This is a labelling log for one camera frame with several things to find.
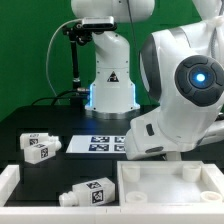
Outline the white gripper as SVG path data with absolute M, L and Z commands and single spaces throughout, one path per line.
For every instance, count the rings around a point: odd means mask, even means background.
M 216 113 L 155 109 L 134 118 L 125 137 L 126 156 L 138 160 L 159 154 L 191 151 L 224 140 L 224 118 Z

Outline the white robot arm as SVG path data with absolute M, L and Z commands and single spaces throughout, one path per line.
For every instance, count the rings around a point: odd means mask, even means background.
M 224 105 L 224 60 L 209 52 L 213 33 L 221 31 L 216 18 L 157 31 L 144 42 L 141 77 L 159 106 L 131 120 L 125 136 L 128 159 L 186 152 L 224 138 L 224 121 L 217 119 Z M 129 48 L 112 31 L 93 38 L 96 78 L 86 111 L 106 117 L 139 109 L 128 75 Z

